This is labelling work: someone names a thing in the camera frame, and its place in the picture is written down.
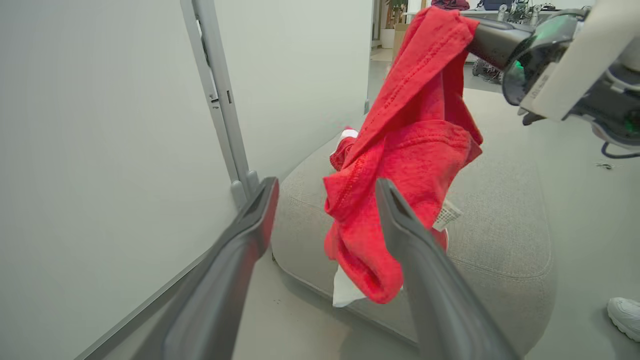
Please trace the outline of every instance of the folded clothing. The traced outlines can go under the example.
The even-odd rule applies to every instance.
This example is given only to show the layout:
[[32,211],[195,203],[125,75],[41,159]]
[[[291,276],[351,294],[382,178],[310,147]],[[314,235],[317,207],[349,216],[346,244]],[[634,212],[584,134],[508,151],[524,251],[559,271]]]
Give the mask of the folded clothing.
[[360,133],[332,154],[338,171],[324,178],[324,209],[334,222],[324,251],[377,303],[395,297],[403,276],[385,246],[375,180],[391,179],[431,228],[455,175],[481,154],[462,100],[465,48],[477,24],[459,12],[420,11]]

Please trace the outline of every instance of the shoe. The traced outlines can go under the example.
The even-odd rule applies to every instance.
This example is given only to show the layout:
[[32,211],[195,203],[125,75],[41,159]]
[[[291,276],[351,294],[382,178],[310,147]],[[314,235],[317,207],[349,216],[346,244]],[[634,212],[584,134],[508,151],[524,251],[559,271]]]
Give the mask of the shoe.
[[640,343],[640,302],[614,297],[609,299],[607,312],[618,330]]

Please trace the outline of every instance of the gray floor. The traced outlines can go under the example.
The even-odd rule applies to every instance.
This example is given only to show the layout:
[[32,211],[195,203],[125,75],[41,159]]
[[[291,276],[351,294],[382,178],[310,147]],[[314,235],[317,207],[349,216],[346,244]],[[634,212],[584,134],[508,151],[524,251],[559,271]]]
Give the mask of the gray floor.
[[[371,62],[370,99],[388,65]],[[499,92],[472,77],[465,86]],[[551,322],[527,356],[542,359],[640,359],[640,344],[619,333],[604,311],[609,297],[640,299],[640,164],[613,161],[596,168],[600,142],[583,123],[531,126],[554,236],[558,292]],[[157,315],[105,359],[128,359]],[[329,299],[291,279],[270,254],[256,265],[234,359],[418,359],[415,347],[369,322],[331,307]]]

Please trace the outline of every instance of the white plant pot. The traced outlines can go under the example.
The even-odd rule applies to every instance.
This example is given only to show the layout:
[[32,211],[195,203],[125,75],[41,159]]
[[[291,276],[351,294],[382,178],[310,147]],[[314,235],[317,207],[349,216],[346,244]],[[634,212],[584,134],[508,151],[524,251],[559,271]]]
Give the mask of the white plant pot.
[[393,49],[395,35],[396,35],[395,29],[380,30],[380,42],[382,43],[383,49]]

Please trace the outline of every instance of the gray ottoman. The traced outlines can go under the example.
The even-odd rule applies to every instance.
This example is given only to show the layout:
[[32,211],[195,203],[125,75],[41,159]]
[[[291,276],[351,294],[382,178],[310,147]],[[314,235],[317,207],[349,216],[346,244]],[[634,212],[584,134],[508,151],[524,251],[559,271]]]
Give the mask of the gray ottoman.
[[[544,333],[556,284],[552,244],[526,128],[500,94],[466,90],[484,136],[483,154],[456,177],[447,198],[464,212],[452,223],[448,255],[522,355]],[[323,210],[322,178],[334,170],[329,141],[283,182],[271,244],[288,274],[331,297],[337,269],[323,250],[332,218]],[[350,310],[415,341],[406,294],[389,304],[359,300]]]

